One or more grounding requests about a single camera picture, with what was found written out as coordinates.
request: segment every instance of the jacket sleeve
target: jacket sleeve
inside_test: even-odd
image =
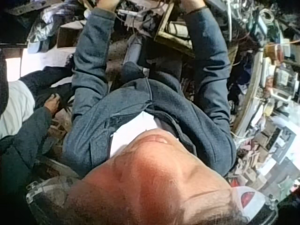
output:
[[[79,38],[72,80],[75,89],[73,120],[84,115],[108,93],[105,70],[114,20],[114,13],[95,8]]]
[[[50,111],[45,107],[39,108],[23,123],[16,135],[0,140],[1,194],[15,193],[25,184],[51,121]]]
[[[225,40],[208,8],[186,16],[195,52],[195,105],[227,134],[230,132],[230,108],[227,79],[230,62]]]

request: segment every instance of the hand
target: hand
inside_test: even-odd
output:
[[[60,104],[60,96],[58,94],[53,94],[50,98],[45,102],[44,107],[50,110],[51,115],[54,116],[58,110],[58,106]]]
[[[120,0],[99,0],[97,7],[107,11],[114,12],[119,2]]]
[[[206,6],[204,0],[181,0],[181,3],[187,13],[201,9]]]

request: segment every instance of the gray jacket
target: gray jacket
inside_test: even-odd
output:
[[[109,158],[111,135],[146,111],[171,125],[187,150],[207,166],[227,174],[236,158],[226,87],[230,62],[210,10],[186,16],[196,54],[194,103],[184,98],[179,82],[164,73],[108,93],[105,69],[114,20],[114,14],[94,9],[80,36],[73,78],[73,128],[64,142],[63,162],[86,175]]]

